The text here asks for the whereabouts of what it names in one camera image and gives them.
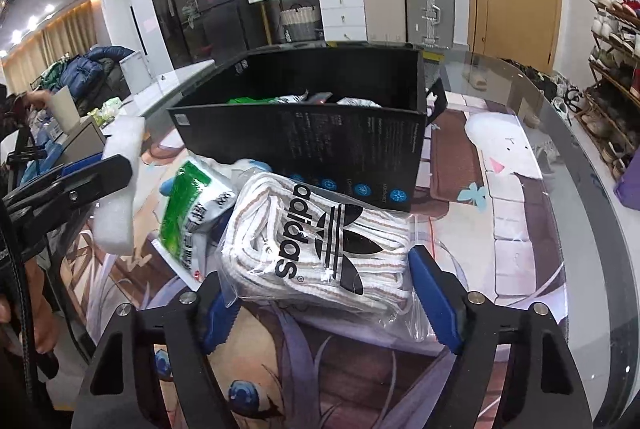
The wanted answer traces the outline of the person's left hand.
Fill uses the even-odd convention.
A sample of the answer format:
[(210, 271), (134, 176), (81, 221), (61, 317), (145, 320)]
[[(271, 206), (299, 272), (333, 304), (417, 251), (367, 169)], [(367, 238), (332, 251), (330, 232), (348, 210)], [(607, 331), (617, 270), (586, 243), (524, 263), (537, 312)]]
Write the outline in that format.
[(58, 342), (60, 327), (58, 318), (43, 296), (44, 273), (36, 259), (25, 264), (30, 300), (32, 301), (32, 319), (34, 320), (34, 337), (36, 350), (40, 354), (51, 352)]

